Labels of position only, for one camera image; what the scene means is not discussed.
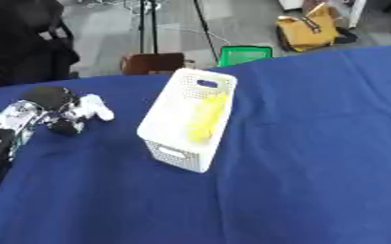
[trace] yellow object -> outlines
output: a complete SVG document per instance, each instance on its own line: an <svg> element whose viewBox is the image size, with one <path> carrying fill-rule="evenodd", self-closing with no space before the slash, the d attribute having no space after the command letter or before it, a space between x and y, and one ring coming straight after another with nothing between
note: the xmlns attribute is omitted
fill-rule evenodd
<svg viewBox="0 0 391 244"><path fill-rule="evenodd" d="M207 96L197 105L195 116L188 125L190 140L201 142L212 136L227 99L228 94L222 92Z"/></svg>

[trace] basket handle hole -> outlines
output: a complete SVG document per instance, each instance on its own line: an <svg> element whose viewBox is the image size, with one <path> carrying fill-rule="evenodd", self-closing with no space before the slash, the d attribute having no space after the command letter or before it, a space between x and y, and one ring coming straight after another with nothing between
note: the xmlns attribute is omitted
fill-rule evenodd
<svg viewBox="0 0 391 244"><path fill-rule="evenodd" d="M208 80L197 80L197 84L202 87L217 88L217 83Z"/></svg>
<svg viewBox="0 0 391 244"><path fill-rule="evenodd" d="M182 152L177 152L177 151L166 149L166 148L163 148L163 147L159 147L158 149L162 153L166 153L166 154L169 154L169 155L172 155L172 156L175 156L175 157L185 158L185 155Z"/></svg>

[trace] gray floor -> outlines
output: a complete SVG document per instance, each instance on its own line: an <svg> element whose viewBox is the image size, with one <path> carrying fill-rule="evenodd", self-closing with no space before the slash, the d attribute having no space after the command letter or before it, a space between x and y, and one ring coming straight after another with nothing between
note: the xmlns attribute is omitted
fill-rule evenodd
<svg viewBox="0 0 391 244"><path fill-rule="evenodd" d="M127 0L131 5L137 0ZM134 16L119 2L116 5L77 4L75 0L61 0L66 6L65 21L76 35L76 49L81 61L73 69L81 76L119 74L123 54L138 53L138 16ZM164 0L158 11L160 51L183 51L187 59L194 59L198 68L215 65L192 1ZM200 0L211 32L233 45L266 45L274 48L275 56L291 55L281 51L275 37L275 20L282 14L278 0ZM355 33L360 37L354 44L329 49L347 49L377 45L391 45L391 14L381 12L386 1L369 4ZM152 39L147 27L146 49ZM216 48L227 41L213 38Z"/></svg>

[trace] metal stand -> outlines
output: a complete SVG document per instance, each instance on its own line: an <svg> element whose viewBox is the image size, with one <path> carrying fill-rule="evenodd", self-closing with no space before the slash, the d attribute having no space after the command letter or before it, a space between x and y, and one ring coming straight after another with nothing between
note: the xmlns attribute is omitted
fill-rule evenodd
<svg viewBox="0 0 391 244"><path fill-rule="evenodd" d="M145 1L146 0L140 0L140 25L139 25L139 31L140 31L140 53L144 53L144 44L145 44ZM157 18L156 18L156 0L149 0L151 2L152 6L152 21L153 21L153 47L154 47L154 53L158 54L158 35L157 35ZM195 5L195 11L197 12L198 18L201 23L201 27L203 28L204 34L206 35L206 39L209 43L209 47L211 48L212 55L214 56L214 59L218 61L218 56L215 51L214 44L212 42L212 38L209 32L209 25L207 21L205 20L203 16L203 12L201 10L201 7L198 3L198 0L194 0Z"/></svg>

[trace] blue fabric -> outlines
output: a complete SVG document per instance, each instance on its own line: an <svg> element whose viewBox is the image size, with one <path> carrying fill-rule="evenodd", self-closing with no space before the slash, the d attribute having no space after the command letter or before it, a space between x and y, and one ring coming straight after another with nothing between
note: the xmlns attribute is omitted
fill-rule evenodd
<svg viewBox="0 0 391 244"><path fill-rule="evenodd" d="M0 187L0 244L391 244L391 47L219 71L239 84L205 174L136 136L167 76L54 83L103 96L116 120L40 128ZM0 89L0 110L30 87Z"/></svg>

